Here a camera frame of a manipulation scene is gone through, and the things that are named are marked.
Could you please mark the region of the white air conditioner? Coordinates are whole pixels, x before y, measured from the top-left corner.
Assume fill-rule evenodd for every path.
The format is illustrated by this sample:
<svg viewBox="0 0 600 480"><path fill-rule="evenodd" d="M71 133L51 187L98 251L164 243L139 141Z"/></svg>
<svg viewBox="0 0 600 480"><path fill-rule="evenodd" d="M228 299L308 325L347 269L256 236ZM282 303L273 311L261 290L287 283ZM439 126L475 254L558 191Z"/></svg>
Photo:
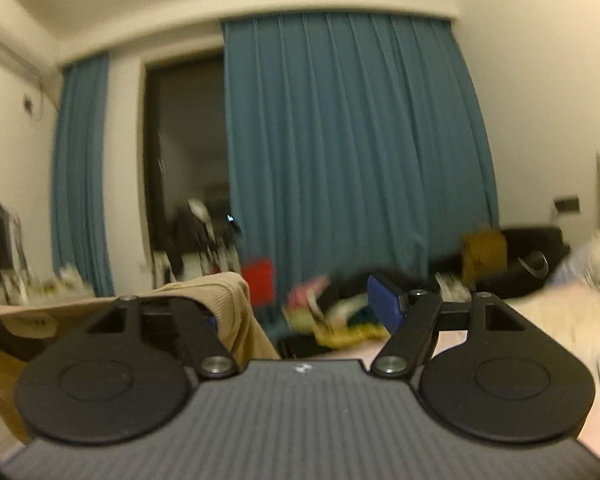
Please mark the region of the white air conditioner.
<svg viewBox="0 0 600 480"><path fill-rule="evenodd" d="M0 0L0 64L25 80L54 84L58 42L16 0Z"/></svg>

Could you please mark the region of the large blue curtain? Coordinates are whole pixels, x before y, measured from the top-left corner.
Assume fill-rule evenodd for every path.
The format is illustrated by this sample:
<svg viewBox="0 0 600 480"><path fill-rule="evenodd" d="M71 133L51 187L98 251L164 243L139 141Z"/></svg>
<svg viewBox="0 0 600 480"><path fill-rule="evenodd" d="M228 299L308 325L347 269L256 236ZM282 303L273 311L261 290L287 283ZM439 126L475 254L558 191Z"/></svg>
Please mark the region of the large blue curtain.
<svg viewBox="0 0 600 480"><path fill-rule="evenodd" d="M424 278L498 224L478 96L450 22L282 13L223 25L230 208L275 299L368 269Z"/></svg>

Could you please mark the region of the brown paper bag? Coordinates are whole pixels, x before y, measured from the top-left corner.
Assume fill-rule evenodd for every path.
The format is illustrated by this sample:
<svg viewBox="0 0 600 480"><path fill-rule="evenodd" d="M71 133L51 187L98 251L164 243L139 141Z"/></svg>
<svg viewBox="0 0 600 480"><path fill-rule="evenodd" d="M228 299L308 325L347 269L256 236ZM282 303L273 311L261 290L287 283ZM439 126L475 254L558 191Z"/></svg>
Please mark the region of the brown paper bag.
<svg viewBox="0 0 600 480"><path fill-rule="evenodd" d="M475 285L506 271L507 242L501 231L485 230L462 238L462 281Z"/></svg>

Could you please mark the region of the black bedside sofa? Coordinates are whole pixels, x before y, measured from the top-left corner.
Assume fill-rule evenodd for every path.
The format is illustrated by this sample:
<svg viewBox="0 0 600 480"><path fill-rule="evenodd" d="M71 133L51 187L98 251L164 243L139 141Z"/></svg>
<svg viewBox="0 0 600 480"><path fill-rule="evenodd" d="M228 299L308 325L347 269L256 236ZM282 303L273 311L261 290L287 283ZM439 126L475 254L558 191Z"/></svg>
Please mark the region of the black bedside sofa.
<svg viewBox="0 0 600 480"><path fill-rule="evenodd" d="M516 226L493 231L501 231L506 238L508 266L505 272L483 278L475 285L465 285L460 240L457 254L430 264L430 280L442 292L490 292L502 299L519 298L542 288L571 252L557 226Z"/></svg>

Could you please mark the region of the wavy vanity mirror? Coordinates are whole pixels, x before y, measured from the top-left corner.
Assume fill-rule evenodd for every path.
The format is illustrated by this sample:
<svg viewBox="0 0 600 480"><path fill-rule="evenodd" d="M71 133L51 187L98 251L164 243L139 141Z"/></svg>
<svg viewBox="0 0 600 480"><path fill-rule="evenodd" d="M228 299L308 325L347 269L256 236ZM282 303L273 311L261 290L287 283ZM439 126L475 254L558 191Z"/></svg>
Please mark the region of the wavy vanity mirror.
<svg viewBox="0 0 600 480"><path fill-rule="evenodd" d="M26 275L28 271L19 217L0 202L0 273Z"/></svg>

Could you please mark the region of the red fabric bag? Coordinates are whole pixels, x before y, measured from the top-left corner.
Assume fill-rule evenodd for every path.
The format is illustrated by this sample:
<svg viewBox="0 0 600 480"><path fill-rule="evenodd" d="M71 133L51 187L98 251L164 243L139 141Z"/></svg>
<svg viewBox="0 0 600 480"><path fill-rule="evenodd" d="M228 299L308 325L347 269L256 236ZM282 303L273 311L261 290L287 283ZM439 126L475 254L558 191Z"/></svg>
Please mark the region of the red fabric bag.
<svg viewBox="0 0 600 480"><path fill-rule="evenodd" d="M247 262L242 267L242 278L249 287L250 302L255 308L267 307L275 301L274 266L270 259Z"/></svg>

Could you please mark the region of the narrow blue curtain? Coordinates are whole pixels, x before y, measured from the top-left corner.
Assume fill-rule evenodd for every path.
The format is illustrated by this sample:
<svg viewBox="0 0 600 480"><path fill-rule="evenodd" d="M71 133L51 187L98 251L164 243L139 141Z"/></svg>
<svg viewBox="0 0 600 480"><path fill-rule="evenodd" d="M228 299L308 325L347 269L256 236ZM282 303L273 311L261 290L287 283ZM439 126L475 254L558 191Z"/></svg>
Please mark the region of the narrow blue curtain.
<svg viewBox="0 0 600 480"><path fill-rule="evenodd" d="M74 266L99 297L114 293L104 208L109 55L64 69L50 189L55 270Z"/></svg>

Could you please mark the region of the tan hooded garment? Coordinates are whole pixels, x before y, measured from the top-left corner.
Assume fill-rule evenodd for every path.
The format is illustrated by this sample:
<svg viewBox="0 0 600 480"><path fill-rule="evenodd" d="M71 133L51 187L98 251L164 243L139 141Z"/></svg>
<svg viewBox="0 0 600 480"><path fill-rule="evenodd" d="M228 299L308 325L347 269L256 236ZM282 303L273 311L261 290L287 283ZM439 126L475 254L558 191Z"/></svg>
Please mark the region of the tan hooded garment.
<svg viewBox="0 0 600 480"><path fill-rule="evenodd" d="M257 321L250 304L247 282L233 272L211 274L191 281L164 285L150 292L141 292L142 299L183 297L202 304L218 323L220 343L230 352L240 368L252 359L274 359L279 355ZM0 322L6 318L33 318L38 313L52 320L45 337L55 342L90 314L107 307L111 297L84 299L51 299L42 304L6 306L0 304ZM22 443L29 437L14 402L16 381L26 360L17 358L14 350L4 350L6 340L0 337L0 417L8 430Z"/></svg>

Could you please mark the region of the garment steamer stand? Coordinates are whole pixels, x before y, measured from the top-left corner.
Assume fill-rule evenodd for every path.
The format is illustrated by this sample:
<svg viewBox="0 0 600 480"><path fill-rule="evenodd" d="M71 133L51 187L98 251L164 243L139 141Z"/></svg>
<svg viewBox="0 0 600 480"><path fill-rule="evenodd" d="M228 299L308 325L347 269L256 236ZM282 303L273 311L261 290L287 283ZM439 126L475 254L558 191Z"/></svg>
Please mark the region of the garment steamer stand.
<svg viewBox="0 0 600 480"><path fill-rule="evenodd" d="M179 204L169 218L157 218L152 252L164 284L210 274L242 272L237 239L242 234L226 207L210 211L199 198Z"/></svg>

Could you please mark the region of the pile of mixed clothes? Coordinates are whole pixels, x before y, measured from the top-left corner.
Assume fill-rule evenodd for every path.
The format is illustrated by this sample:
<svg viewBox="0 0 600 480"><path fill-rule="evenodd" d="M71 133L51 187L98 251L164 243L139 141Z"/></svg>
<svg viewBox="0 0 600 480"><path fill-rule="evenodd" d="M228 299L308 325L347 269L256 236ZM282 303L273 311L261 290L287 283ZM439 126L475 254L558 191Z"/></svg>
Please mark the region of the pile of mixed clothes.
<svg viewBox="0 0 600 480"><path fill-rule="evenodd" d="M276 342L280 355L309 358L387 339L389 332L368 301L369 277L319 276L293 289L282 307L286 332Z"/></svg>

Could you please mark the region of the black wall socket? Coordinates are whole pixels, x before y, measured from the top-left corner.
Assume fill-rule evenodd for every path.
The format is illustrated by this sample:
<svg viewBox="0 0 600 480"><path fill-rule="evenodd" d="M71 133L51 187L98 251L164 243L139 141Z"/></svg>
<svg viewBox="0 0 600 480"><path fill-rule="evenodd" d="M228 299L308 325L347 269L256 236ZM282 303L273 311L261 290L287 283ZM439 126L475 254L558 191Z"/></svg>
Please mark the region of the black wall socket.
<svg viewBox="0 0 600 480"><path fill-rule="evenodd" d="M554 208L558 214L578 214L580 212L580 198L577 195L556 197Z"/></svg>

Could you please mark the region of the dark window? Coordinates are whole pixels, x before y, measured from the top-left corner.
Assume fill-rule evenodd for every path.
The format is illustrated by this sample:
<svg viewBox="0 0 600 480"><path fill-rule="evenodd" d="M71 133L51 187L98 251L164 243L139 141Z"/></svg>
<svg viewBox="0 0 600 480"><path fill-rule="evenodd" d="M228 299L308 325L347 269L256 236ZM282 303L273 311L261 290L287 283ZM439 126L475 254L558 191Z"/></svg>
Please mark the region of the dark window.
<svg viewBox="0 0 600 480"><path fill-rule="evenodd" d="M150 250L194 252L184 214L204 208L216 229L230 213L223 55L149 67L143 129Z"/></svg>

